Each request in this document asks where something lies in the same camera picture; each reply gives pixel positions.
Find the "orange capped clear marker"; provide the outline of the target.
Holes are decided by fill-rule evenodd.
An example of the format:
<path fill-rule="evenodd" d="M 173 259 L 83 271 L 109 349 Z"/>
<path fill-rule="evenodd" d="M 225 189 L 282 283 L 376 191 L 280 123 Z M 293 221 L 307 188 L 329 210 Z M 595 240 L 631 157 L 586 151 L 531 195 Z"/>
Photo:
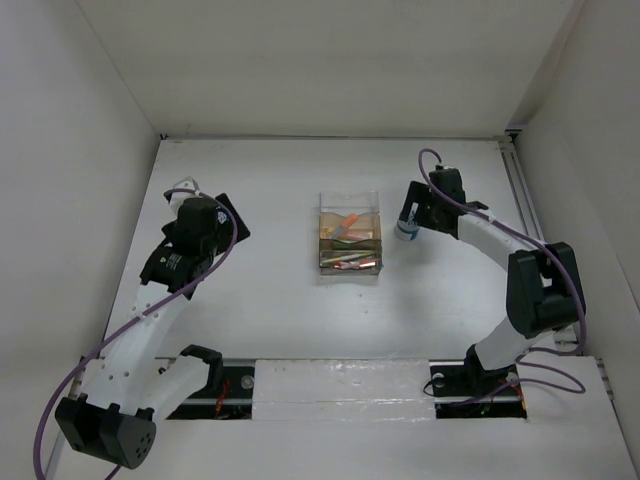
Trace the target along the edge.
<path fill-rule="evenodd" d="M 330 234 L 328 235 L 328 237 L 330 239 L 338 239 L 340 236 L 342 236 L 356 221 L 358 220 L 358 215 L 355 213 L 351 213 L 349 214 L 347 217 L 345 217 L 341 223 L 335 227 Z"/>

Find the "yellow pen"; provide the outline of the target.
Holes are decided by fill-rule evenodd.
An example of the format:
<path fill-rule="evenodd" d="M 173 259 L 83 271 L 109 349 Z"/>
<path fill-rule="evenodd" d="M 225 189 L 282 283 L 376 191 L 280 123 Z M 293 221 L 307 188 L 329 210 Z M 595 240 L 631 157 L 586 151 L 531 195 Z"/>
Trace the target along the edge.
<path fill-rule="evenodd" d="M 320 260 L 320 265 L 322 266 L 322 265 L 330 265 L 330 264 L 336 264 L 341 262 L 349 262 L 349 261 L 369 257 L 371 255 L 372 255 L 371 253 L 367 253 L 367 252 L 348 254 L 348 255 L 343 255 L 339 257 Z"/>

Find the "orange pen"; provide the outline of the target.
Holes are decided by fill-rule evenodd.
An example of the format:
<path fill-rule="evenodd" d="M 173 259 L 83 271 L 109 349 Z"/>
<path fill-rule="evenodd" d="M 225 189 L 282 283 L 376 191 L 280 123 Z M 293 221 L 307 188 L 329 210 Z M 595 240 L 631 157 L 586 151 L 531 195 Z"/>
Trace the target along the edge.
<path fill-rule="evenodd" d="M 336 270 L 353 270 L 353 271 L 361 271 L 361 270 L 371 270 L 376 269 L 378 267 L 378 261 L 373 258 L 369 259 L 359 259 L 359 260 L 351 260 L 345 262 L 337 262 L 334 264 L 333 268 Z"/>

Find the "green highlighter marker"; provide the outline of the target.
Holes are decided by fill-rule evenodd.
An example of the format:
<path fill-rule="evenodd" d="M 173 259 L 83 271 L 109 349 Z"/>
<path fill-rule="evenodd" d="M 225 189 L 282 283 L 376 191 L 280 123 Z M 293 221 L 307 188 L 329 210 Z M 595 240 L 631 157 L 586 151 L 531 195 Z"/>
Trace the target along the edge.
<path fill-rule="evenodd" d="M 350 240 L 330 240 L 329 248 L 331 250 L 336 251 L 355 251 L 355 250 L 374 250 L 375 249 L 375 241 L 374 240 L 360 240 L 360 241 L 350 241 Z"/>

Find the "orange yellow highlighter marker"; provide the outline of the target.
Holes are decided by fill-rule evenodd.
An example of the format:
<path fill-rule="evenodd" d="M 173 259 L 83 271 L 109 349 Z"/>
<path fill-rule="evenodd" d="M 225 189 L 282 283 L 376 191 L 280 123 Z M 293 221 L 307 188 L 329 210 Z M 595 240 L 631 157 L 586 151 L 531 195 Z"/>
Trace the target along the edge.
<path fill-rule="evenodd" d="M 371 239 L 373 237 L 372 231 L 364 231 L 364 230 L 348 230 L 344 237 L 351 240 L 362 241 Z"/>

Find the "red pen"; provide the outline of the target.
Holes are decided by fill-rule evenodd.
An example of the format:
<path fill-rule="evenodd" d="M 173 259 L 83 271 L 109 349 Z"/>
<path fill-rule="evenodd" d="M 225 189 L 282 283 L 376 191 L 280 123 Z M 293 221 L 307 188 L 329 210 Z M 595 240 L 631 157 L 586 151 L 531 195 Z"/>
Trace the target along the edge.
<path fill-rule="evenodd" d="M 371 270 L 377 266 L 375 261 L 362 262 L 341 262 L 332 267 L 337 271 L 364 271 Z"/>

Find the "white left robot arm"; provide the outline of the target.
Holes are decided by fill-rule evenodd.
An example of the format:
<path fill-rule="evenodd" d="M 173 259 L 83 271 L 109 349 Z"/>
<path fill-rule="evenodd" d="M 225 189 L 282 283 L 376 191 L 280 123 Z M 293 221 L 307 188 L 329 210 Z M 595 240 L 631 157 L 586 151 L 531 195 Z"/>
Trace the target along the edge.
<path fill-rule="evenodd" d="M 223 356 L 211 348 L 190 344 L 163 371 L 155 359 L 197 287 L 250 231 L 225 193 L 210 197 L 182 184 L 165 198 L 175 217 L 139 274 L 129 320 L 99 347 L 100 368 L 87 386 L 55 410 L 73 450 L 116 470 L 145 461 L 160 423 L 189 396 L 226 386 Z"/>

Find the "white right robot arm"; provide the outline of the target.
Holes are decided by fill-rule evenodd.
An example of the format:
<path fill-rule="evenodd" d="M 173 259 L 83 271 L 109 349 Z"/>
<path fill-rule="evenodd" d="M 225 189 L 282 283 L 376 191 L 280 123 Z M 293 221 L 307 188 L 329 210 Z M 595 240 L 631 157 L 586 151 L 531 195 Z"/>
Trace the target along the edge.
<path fill-rule="evenodd" d="M 448 235 L 480 251 L 506 273 L 505 318 L 472 344 L 461 364 L 431 378 L 426 392 L 450 397 L 464 408 L 522 383 L 515 366 L 540 341 L 586 321 L 574 250 L 566 243 L 545 244 L 498 220 L 487 205 L 466 199 L 461 174 L 438 166 L 425 182 L 410 183 L 396 224 L 408 240 L 425 229 Z"/>

